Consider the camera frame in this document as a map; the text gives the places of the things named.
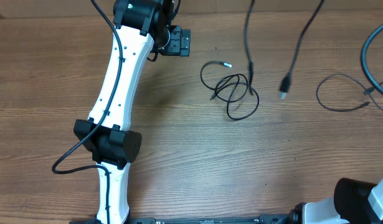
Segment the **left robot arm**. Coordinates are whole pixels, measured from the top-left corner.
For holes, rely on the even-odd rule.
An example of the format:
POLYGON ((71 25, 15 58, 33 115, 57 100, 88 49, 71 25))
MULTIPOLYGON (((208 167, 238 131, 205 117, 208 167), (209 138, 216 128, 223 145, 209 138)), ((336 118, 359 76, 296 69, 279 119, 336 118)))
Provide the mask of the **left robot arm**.
POLYGON ((130 165, 141 148, 140 133, 130 130, 131 110, 142 69, 155 57, 190 54, 191 31, 172 25, 180 1, 116 1, 113 45, 98 99, 73 131, 92 153, 100 179, 100 206, 90 223, 128 223, 130 165))

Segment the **black cable silver tip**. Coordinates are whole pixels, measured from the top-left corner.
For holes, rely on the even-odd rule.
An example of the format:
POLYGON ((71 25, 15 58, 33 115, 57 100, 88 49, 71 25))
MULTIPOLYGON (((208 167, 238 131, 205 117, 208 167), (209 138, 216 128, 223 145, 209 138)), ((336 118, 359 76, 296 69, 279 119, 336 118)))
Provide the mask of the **black cable silver tip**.
POLYGON ((244 34, 243 34, 245 53, 246 53, 247 60, 248 60, 248 74, 249 74, 249 78, 248 78, 248 81, 247 81, 247 87, 248 87, 249 93, 251 95, 253 95, 252 80, 253 80, 253 74, 254 74, 254 71, 253 71, 254 63, 253 63, 253 60, 252 60, 252 56, 250 54, 250 48, 249 48, 249 44, 248 44, 248 25, 249 25, 250 16, 251 16, 254 4, 255 4, 255 0, 251 0, 250 6, 249 6, 249 9, 247 11, 246 18, 245 18, 244 34))

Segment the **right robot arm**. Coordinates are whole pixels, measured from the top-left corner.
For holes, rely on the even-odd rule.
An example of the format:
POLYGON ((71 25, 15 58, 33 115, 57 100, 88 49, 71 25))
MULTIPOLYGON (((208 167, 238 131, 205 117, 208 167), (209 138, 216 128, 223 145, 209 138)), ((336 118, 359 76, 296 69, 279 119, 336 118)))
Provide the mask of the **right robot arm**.
POLYGON ((298 204, 285 222, 383 224, 383 178, 378 184, 342 178, 336 184, 332 197, 298 204))

